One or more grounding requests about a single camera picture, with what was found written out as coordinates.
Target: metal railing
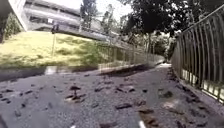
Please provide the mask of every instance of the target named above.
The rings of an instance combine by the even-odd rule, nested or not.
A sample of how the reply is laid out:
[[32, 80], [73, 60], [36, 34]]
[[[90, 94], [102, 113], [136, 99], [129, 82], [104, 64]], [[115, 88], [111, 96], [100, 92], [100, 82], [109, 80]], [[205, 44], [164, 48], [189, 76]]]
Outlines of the metal railing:
[[116, 41], [95, 43], [97, 53], [102, 54], [99, 59], [99, 69], [110, 70], [113, 68], [130, 67], [141, 64], [155, 66], [164, 61], [164, 57], [147, 53], [141, 48]]
[[180, 34], [171, 62], [181, 79], [224, 102], [224, 5]]

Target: shrub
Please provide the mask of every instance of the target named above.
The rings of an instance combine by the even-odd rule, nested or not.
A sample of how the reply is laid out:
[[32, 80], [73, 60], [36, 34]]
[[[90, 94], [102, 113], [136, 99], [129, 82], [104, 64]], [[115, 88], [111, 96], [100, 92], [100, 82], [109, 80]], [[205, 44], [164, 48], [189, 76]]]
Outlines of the shrub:
[[10, 13], [7, 20], [5, 20], [5, 27], [3, 28], [3, 40], [9, 39], [10, 36], [21, 32], [22, 28], [17, 20], [17, 17]]

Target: white sky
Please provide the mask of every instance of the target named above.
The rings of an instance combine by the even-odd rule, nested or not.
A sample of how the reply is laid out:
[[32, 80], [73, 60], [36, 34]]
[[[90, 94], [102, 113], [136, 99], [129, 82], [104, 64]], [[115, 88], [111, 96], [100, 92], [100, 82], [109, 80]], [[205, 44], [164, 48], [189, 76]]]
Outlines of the white sky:
[[[78, 10], [82, 3], [82, 0], [45, 0], [45, 1], [54, 2]], [[117, 21], [120, 20], [121, 16], [126, 15], [132, 11], [130, 6], [128, 5], [124, 6], [117, 0], [96, 0], [96, 3], [98, 11], [102, 12], [103, 14], [106, 12], [108, 4], [112, 4], [113, 7], [115, 8], [114, 17]]]

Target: paved path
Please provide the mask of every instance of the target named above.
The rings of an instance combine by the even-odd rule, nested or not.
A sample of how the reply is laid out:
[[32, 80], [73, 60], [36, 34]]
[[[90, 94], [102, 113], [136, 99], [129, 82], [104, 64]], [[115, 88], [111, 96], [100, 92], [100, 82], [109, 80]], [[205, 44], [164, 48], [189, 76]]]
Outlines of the paved path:
[[[223, 118], [170, 80], [168, 71], [167, 65], [160, 65], [129, 77], [83, 72], [1, 82], [0, 124], [8, 128], [223, 128]], [[73, 94], [74, 85], [81, 88], [80, 98], [65, 99]]]

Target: grass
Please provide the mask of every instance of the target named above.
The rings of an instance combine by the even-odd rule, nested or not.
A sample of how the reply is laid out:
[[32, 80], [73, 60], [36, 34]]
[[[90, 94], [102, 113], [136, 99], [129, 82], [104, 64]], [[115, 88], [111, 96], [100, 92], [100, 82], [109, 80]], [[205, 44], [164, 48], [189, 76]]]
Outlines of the grass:
[[95, 66], [105, 53], [97, 50], [95, 41], [57, 34], [52, 56], [53, 35], [50, 32], [22, 32], [0, 44], [0, 68], [40, 66]]

